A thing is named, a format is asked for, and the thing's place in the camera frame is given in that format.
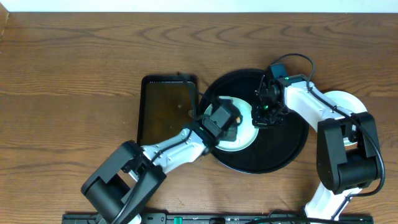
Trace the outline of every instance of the black cable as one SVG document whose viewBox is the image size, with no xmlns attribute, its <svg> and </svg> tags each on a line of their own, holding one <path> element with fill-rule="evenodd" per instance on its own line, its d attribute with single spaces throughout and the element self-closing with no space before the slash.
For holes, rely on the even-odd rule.
<svg viewBox="0 0 398 224">
<path fill-rule="evenodd" d="M 272 223 L 272 222 L 297 222 L 297 223 L 324 223 L 324 224 L 348 224 L 347 222 L 340 222 L 334 220 L 324 220 L 320 218 L 306 218 L 306 217 L 278 217 L 278 218 L 260 218 L 245 224 L 258 223 Z"/>
<path fill-rule="evenodd" d="M 365 135 L 365 138 L 371 143 L 374 152 L 376 153 L 376 157 L 380 163 L 381 166 L 381 172 L 380 172 L 380 182 L 379 185 L 376 187 L 376 189 L 374 189 L 371 192 L 367 192 L 367 193 L 361 193 L 361 194 L 349 194 L 346 196 L 344 202 L 339 206 L 339 209 L 336 211 L 336 213 L 333 215 L 332 218 L 335 218 L 344 208 L 344 206 L 351 201 L 352 197 L 367 197 L 367 196 L 372 196 L 377 194 L 384 185 L 384 182 L 386 181 L 386 168 L 384 167 L 384 161 L 383 158 L 381 157 L 381 153 L 380 153 L 380 149 L 378 148 L 378 146 L 376 145 L 375 141 L 373 140 L 373 138 L 370 136 L 370 134 L 352 117 L 348 116 L 347 114 L 345 114 L 344 112 L 340 111 L 337 107 L 332 106 L 331 104 L 329 104 L 328 102 L 326 102 L 324 99 L 322 99 L 320 96 L 318 96 L 312 89 L 313 87 L 310 87 L 310 81 L 312 79 L 312 77 L 314 76 L 315 73 L 315 64 L 312 61 L 312 59 L 310 59 L 309 57 L 302 55 L 302 54 L 296 54 L 296 53 L 292 53 L 292 54 L 286 54 L 283 55 L 281 57 L 279 57 L 278 59 L 274 60 L 273 62 L 271 62 L 271 64 L 276 63 L 277 61 L 279 61 L 282 58 L 288 57 L 288 56 L 299 56 L 299 57 L 303 57 L 305 59 L 307 59 L 311 65 L 312 65 L 312 71 L 310 76 L 307 79 L 307 89 L 308 91 L 319 101 L 321 101 L 323 104 L 327 105 L 328 107 L 330 107 L 332 110 L 336 111 L 338 114 L 344 116 L 346 119 L 348 119 L 353 125 L 356 126 L 356 128 Z"/>
<path fill-rule="evenodd" d="M 267 218 L 270 218 L 271 215 L 273 215 L 273 214 L 274 214 L 275 212 L 277 212 L 277 211 L 283 212 L 283 210 L 281 210 L 281 209 L 275 209 L 275 210 L 271 211 L 271 212 L 267 215 Z M 286 215 L 286 217 L 289 218 L 289 215 L 286 214 L 286 213 L 280 213 L 279 215 Z"/>
<path fill-rule="evenodd" d="M 209 100 L 209 98 L 208 98 L 207 96 L 205 96 L 203 93 L 199 92 L 198 90 L 197 90 L 197 93 L 198 93 L 199 95 L 201 95 L 201 97 L 205 97 L 205 98 L 207 98 L 207 99 Z"/>
<path fill-rule="evenodd" d="M 192 107 L 192 118 L 193 118 L 193 122 L 195 122 L 196 120 L 197 120 L 197 117 L 196 117 L 196 106 L 195 106 L 195 104 L 196 104 L 196 98 L 195 98 L 195 95 L 193 95 L 193 93 L 192 93 L 192 88 L 190 88 L 190 86 L 188 85 L 188 83 L 187 83 L 187 81 L 186 81 L 186 79 L 183 79 L 183 82 L 184 82 L 184 84 L 186 84 L 186 86 L 188 87 L 188 90 L 189 90 L 189 95 L 190 95 L 190 100 L 191 100 L 191 107 Z M 151 164 L 153 164 L 154 162 L 155 162 L 155 160 L 163 153 L 163 152 L 165 152 L 165 151 L 167 151 L 167 150 L 169 150 L 169 149 L 171 149 L 171 148 L 173 148 L 173 147 L 175 147 L 175 146 L 178 146 L 179 144 L 181 144 L 181 143 L 184 143 L 184 142 L 186 142 L 186 141 L 188 141 L 188 139 L 190 138 L 190 136 L 191 136 L 191 133 L 192 133 L 192 129 L 190 129 L 189 130 L 189 133 L 187 134 L 187 136 L 186 136 L 186 138 L 185 139 L 183 139 L 183 140 L 181 140 L 181 141 L 179 141 L 179 142 L 177 142 L 177 143 L 174 143 L 174 144 L 172 144 L 172 145 L 170 145 L 170 146 L 167 146 L 167 147 L 165 147 L 164 149 L 161 149 L 161 150 L 159 150 L 156 154 L 155 154 L 155 156 L 150 160 L 150 162 L 149 162 L 149 166 L 151 166 Z M 132 200 L 132 197 L 133 197 L 133 194 L 130 194 L 129 195 L 129 197 L 127 198 L 127 200 L 126 200 L 126 203 L 123 205 L 123 208 L 120 210 L 120 212 L 118 213 L 118 215 L 116 215 L 116 217 L 113 219 L 113 221 L 111 222 L 111 224 L 115 224 L 118 220 L 119 220 L 119 218 L 120 218 L 120 216 L 123 214 L 123 212 L 124 212 L 124 210 L 127 208 L 127 206 L 131 203 L 131 200 Z"/>
<path fill-rule="evenodd" d="M 92 218 L 92 216 L 93 215 L 97 215 L 97 214 L 91 214 L 88 218 L 87 218 L 87 224 L 92 224 L 92 223 L 90 223 L 90 221 L 91 221 L 91 218 Z"/>
</svg>

